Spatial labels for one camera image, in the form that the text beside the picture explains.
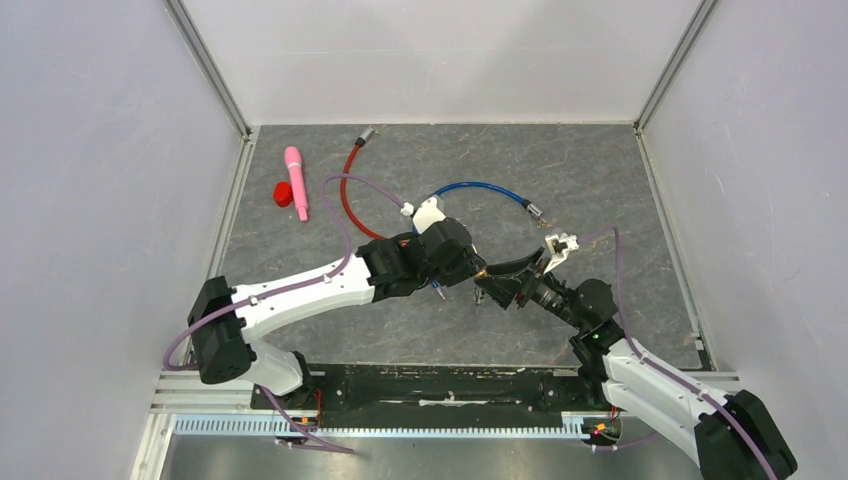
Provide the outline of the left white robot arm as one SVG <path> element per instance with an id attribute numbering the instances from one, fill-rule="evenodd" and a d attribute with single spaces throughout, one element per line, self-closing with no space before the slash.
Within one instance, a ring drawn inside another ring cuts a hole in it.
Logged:
<path id="1" fill-rule="evenodd" d="M 195 369 L 205 385 L 244 380 L 301 408 L 314 393 L 308 366 L 300 353 L 269 344 L 266 335 L 332 310 L 407 297 L 433 282 L 453 286 L 484 266 L 469 231 L 446 218 L 279 280 L 231 286 L 223 276 L 212 278 L 188 318 Z"/>

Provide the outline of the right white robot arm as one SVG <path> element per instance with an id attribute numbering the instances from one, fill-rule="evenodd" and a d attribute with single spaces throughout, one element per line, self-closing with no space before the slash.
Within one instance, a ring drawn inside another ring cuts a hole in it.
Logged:
<path id="1" fill-rule="evenodd" d="M 490 265 L 474 282 L 502 308 L 534 303 L 576 329 L 577 392 L 591 408 L 608 403 L 677 446 L 705 479 L 788 479 L 798 462 L 763 401 L 748 390 L 712 387 L 648 352 L 623 326 L 611 284 L 569 287 L 537 251 Z"/>

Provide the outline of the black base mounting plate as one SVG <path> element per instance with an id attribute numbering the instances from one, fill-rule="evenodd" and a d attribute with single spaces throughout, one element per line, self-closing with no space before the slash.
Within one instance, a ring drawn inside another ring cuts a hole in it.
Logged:
<path id="1" fill-rule="evenodd" d="M 555 427 L 563 413 L 610 418 L 612 405 L 574 369 L 310 363 L 302 386 L 250 407 L 292 417 L 314 410 L 327 428 Z"/>

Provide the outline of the red round cap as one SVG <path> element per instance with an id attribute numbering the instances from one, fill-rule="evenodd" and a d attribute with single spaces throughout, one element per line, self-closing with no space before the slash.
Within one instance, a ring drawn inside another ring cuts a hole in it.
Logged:
<path id="1" fill-rule="evenodd" d="M 272 199 L 279 208 L 288 207 L 294 201 L 291 185 L 286 181 L 277 183 L 272 193 Z"/>

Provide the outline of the pink cylindrical tube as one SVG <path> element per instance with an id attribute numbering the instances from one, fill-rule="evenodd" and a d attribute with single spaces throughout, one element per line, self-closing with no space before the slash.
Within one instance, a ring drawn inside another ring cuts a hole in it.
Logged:
<path id="1" fill-rule="evenodd" d="M 309 219 L 309 202 L 303 175 L 303 160 L 298 148 L 289 146 L 284 151 L 284 162 L 289 174 L 293 202 L 301 222 Z"/>

